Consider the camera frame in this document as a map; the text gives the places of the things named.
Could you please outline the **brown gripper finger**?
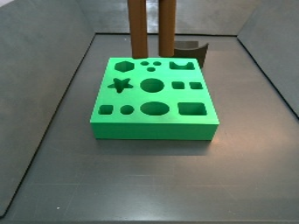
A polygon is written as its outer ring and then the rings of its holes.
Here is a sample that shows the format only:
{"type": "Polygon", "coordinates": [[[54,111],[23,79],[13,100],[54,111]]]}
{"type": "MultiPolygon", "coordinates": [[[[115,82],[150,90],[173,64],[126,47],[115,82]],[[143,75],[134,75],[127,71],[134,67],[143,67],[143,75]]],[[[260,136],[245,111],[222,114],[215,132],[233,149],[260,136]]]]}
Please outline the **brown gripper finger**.
{"type": "Polygon", "coordinates": [[[133,58],[149,57],[146,0],[127,0],[133,58]]]}
{"type": "Polygon", "coordinates": [[[159,55],[174,56],[177,0],[159,0],[159,55]]]}

